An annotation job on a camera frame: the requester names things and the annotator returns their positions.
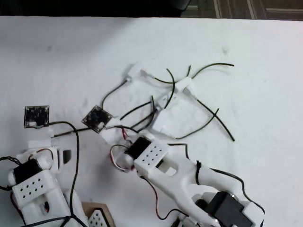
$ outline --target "perforated bracket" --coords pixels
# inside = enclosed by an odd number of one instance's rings
[[[89,227],[109,227],[101,210],[95,210],[89,218]]]
[[[158,165],[168,151],[167,144],[155,139],[135,160],[134,166],[140,174],[149,177],[150,171]]]
[[[22,208],[33,199],[57,187],[57,185],[58,183],[50,171],[44,170],[17,184],[12,190],[18,207]]]

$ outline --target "white connector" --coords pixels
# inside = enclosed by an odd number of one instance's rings
[[[108,227],[105,219],[100,210],[95,210],[89,218],[89,227]]]
[[[197,99],[197,92],[193,83],[190,83],[186,88],[184,88],[183,93],[193,99]]]
[[[142,69],[142,65],[140,63],[137,62],[136,64],[134,64],[128,71],[126,75],[126,80],[132,81],[135,77],[140,76],[141,69]]]
[[[192,79],[190,77],[185,77],[184,79],[180,80],[175,85],[175,90],[177,93],[183,92],[183,90],[192,83]]]

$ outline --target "black wire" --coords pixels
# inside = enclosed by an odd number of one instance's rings
[[[60,122],[51,122],[49,123],[49,125],[55,125],[55,124],[68,124],[69,126],[72,127],[72,129],[74,129],[74,132],[76,134],[76,138],[77,138],[77,160],[76,160],[76,172],[75,172],[75,176],[72,182],[72,186],[71,186],[71,195],[70,195],[70,210],[71,210],[71,215],[74,214],[73,211],[73,207],[72,207],[72,198],[73,198],[73,192],[75,189],[75,184],[76,184],[76,180],[77,180],[77,176],[78,176],[78,171],[79,171],[79,158],[80,158],[80,140],[79,140],[79,134],[77,132],[77,129],[75,128],[75,126],[73,126],[71,123],[69,122],[65,122],[65,121],[60,121]]]
[[[90,130],[90,128],[77,129],[77,132],[86,131],[86,130]],[[72,130],[72,131],[67,131],[67,132],[55,134],[52,138],[56,138],[56,137],[59,137],[59,136],[66,136],[66,135],[72,134],[72,133],[74,133],[74,132],[75,132],[75,131]]]
[[[12,156],[0,157],[0,161],[4,161],[4,160],[11,161],[11,162],[17,164],[18,166],[21,165],[21,162],[17,158],[12,157]],[[12,186],[9,186],[9,185],[6,187],[0,186],[0,189],[9,192],[9,191],[11,191]]]
[[[263,211],[263,213],[265,215],[265,209],[261,205],[259,205],[258,203],[256,203],[255,201],[251,200],[250,197],[248,197],[248,195],[246,194],[246,192],[245,192],[245,184],[244,184],[244,181],[241,178],[239,178],[238,176],[236,176],[234,174],[231,174],[231,173],[219,170],[219,169],[213,169],[213,168],[210,168],[210,169],[214,170],[216,173],[220,173],[220,174],[223,174],[223,175],[226,175],[226,176],[230,176],[230,177],[232,177],[232,178],[240,181],[241,184],[242,184],[242,192],[243,192],[243,195],[245,196],[245,198],[248,201],[254,203],[257,207],[259,207]]]
[[[189,159],[188,157],[188,144],[187,143],[168,143],[169,146],[185,146],[185,156],[187,159]]]
[[[188,67],[188,70],[187,70],[187,74],[186,74],[186,77],[189,76],[189,73],[190,73],[190,69],[191,69],[191,65]]]
[[[170,101],[171,101],[171,99],[172,99],[172,97],[175,93],[175,78],[174,78],[174,76],[172,75],[172,73],[170,72],[169,69],[166,69],[166,70],[167,70],[167,72],[169,72],[169,74],[171,76],[171,79],[172,79],[172,90],[171,90],[171,95],[170,95],[169,99],[167,100],[167,103],[166,103],[164,109],[166,109],[166,107],[169,105],[169,103],[170,103]]]
[[[110,96],[112,93],[114,93],[115,91],[117,91],[120,87],[122,87],[124,84],[126,84],[127,83],[127,80],[124,80],[119,86],[117,86],[116,88],[114,88],[113,90],[111,90],[110,92],[108,92],[105,96],[104,96],[104,98],[103,98],[103,100],[102,100],[102,103],[101,103],[101,107],[102,107],[102,109],[104,109],[104,101],[106,100],[106,98],[108,97],[108,96]]]
[[[39,225],[42,225],[42,224],[45,224],[45,223],[49,223],[49,222],[53,222],[53,221],[59,221],[59,220],[65,220],[65,219],[66,219],[66,217],[52,218],[52,219],[48,219],[48,220],[38,221],[38,222],[35,222],[33,224],[24,225],[24,226],[21,226],[21,227],[34,227],[34,226],[39,226]]]
[[[165,219],[167,219],[167,217],[171,214],[171,212],[174,212],[174,211],[178,211],[178,212],[180,212],[181,214],[184,214],[185,216],[188,217],[188,215],[187,215],[186,213],[184,213],[183,211],[181,211],[181,210],[179,210],[179,209],[171,209],[171,210],[167,213],[167,215],[166,215],[164,218],[160,217],[160,215],[159,215],[159,213],[158,213],[158,194],[157,194],[157,191],[156,191],[155,187],[154,187],[154,186],[153,186],[145,177],[141,176],[141,178],[142,178],[143,180],[145,180],[145,181],[151,186],[151,188],[153,189],[153,191],[155,192],[155,195],[156,195],[156,214],[157,214],[157,217],[158,217],[160,220],[165,220]]]
[[[213,63],[213,64],[210,64],[210,65],[206,65],[206,66],[204,66],[203,68],[201,68],[200,70],[198,70],[198,72],[196,72],[195,74],[194,74],[194,76],[192,77],[192,79],[193,78],[195,78],[198,74],[199,74],[199,72],[201,72],[202,70],[204,70],[204,69],[206,69],[206,68],[208,68],[208,67],[211,67],[211,66],[213,66],[213,65],[228,65],[228,66],[235,66],[235,65],[233,65],[233,64],[229,64],[229,63]]]
[[[8,161],[14,162],[18,166],[22,164],[17,158],[12,157],[12,156],[0,157],[0,161],[4,161],[4,160],[8,160]]]
[[[202,127],[200,127],[200,128],[198,128],[197,130],[194,130],[194,131],[192,131],[192,132],[186,134],[185,136],[177,137],[177,138],[175,138],[175,139],[181,140],[181,139],[184,139],[184,138],[186,138],[186,137],[188,137],[188,136],[190,136],[190,135],[192,135],[192,134],[194,134],[194,133],[196,133],[196,132],[202,130],[203,128],[205,128],[205,127],[206,127],[206,126],[215,118],[215,116],[217,115],[218,111],[219,111],[219,108],[218,108],[218,109],[216,110],[216,112],[213,114],[212,118],[209,119],[209,121],[208,121],[207,123],[205,123]]]
[[[138,132],[141,132],[142,130],[144,130],[144,129],[146,129],[148,126],[150,126],[150,124],[152,123],[152,121],[153,121],[153,119],[154,119],[154,117],[155,117],[156,107],[155,107],[155,102],[154,102],[154,100],[153,100],[153,96],[152,96],[152,98],[151,98],[151,102],[152,102],[152,116],[151,116],[151,119],[150,119],[150,121],[149,121],[145,126],[143,126],[142,128],[140,128],[140,129],[138,130]]]
[[[189,76],[190,68],[191,68],[191,65],[188,67],[187,74],[186,74],[185,77],[188,77],[188,76]],[[153,77],[153,78],[154,78],[155,80],[161,82],[161,83],[164,83],[164,84],[173,84],[173,82],[164,81],[164,80],[161,80],[161,79],[159,79],[159,78],[157,78],[157,77]]]
[[[144,103],[142,105],[139,105],[137,107],[135,107],[134,109],[128,111],[126,114],[124,114],[122,117],[120,117],[120,120],[123,120],[127,115],[131,114],[133,111],[137,110],[137,109],[140,109],[148,104],[152,103],[151,101],[147,102],[147,103]]]
[[[214,113],[209,107],[207,107],[204,103],[202,103],[199,99],[196,99],[196,100],[197,100],[197,102],[198,102],[199,104],[201,104],[202,106],[204,106],[204,108],[205,108],[206,110],[208,110],[212,115],[214,115],[214,117],[220,122],[220,124],[224,127],[224,129],[226,130],[226,132],[228,133],[228,135],[230,136],[230,138],[231,138],[232,141],[234,142],[235,139],[234,139],[234,137],[232,136],[232,133],[228,130],[228,128],[225,126],[225,124],[221,121],[221,119],[220,119],[217,115],[215,115],[215,113]]]
[[[148,118],[150,118],[152,115],[154,114],[154,112],[151,112],[149,115],[147,115],[146,117],[144,117],[142,120],[140,120],[139,122],[137,122],[136,124],[132,125],[131,128],[134,128],[136,126],[138,126],[139,124],[141,124],[142,122],[146,121]]]
[[[115,125],[115,126],[111,126],[111,127],[105,127],[105,129],[112,129],[112,128],[120,128],[120,129],[129,129],[137,134],[139,134],[139,132],[136,129],[133,129],[132,127],[128,127],[128,126],[124,126],[124,125]]]
[[[23,214],[22,214],[22,212],[20,211],[20,209],[18,208],[18,206],[17,206],[17,204],[15,203],[15,201],[14,201],[13,192],[10,192],[9,197],[10,197],[10,201],[11,201],[11,203],[13,204],[14,208],[16,209],[16,211],[18,212],[18,214],[19,214],[20,217],[22,218],[23,224],[26,226],[27,224],[25,223]]]

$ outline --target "white table surface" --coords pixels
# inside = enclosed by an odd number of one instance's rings
[[[216,121],[183,141],[193,160],[245,180],[248,195],[267,212],[264,227],[303,226],[302,40],[303,23],[291,21],[0,17],[0,155],[26,148],[32,130],[23,129],[24,106],[50,105],[51,121],[83,127],[81,119],[137,61],[165,80],[167,67],[178,79],[189,64],[194,72],[213,62],[234,63],[234,68],[205,70],[195,82],[199,98],[220,108],[236,141]],[[138,79],[113,94],[105,108],[121,115],[168,90]],[[173,111],[176,136],[209,117],[185,99],[182,109]],[[124,124],[148,112],[146,107]],[[74,136],[53,142],[75,152]],[[172,223],[176,214],[167,221],[156,218],[155,195],[146,182],[111,166],[109,145],[99,135],[82,132],[80,149],[76,191],[81,200],[106,203],[118,227]],[[64,188],[71,185],[74,158],[59,176]],[[13,165],[0,166],[5,185]],[[0,192],[0,198],[1,226],[20,226],[9,193]],[[160,192],[159,207],[164,215],[175,205]]]

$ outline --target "white robot bracket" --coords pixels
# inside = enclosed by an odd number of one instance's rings
[[[158,139],[149,140],[139,137],[125,152],[125,156],[133,157],[138,175],[143,176],[172,198],[179,209],[188,214],[188,218],[193,220],[193,223],[201,223],[207,227],[220,227],[220,223],[224,222],[224,217],[215,212],[207,212],[207,209],[198,206],[197,199],[195,199],[197,196],[190,195],[188,192],[191,184],[207,185],[218,190],[217,194],[205,192],[198,197],[209,206],[214,203],[217,206],[222,205],[221,207],[224,209],[219,210],[220,212],[223,211],[227,215],[235,215],[243,219],[243,222],[238,225],[235,225],[235,222],[233,227],[258,227],[264,219],[262,210],[244,198],[240,182],[204,165],[197,166],[191,160],[175,153],[171,147]],[[166,173],[168,168],[163,171],[161,165],[172,167],[175,173],[168,175]],[[239,210],[234,213],[230,212],[238,207],[240,207]]]

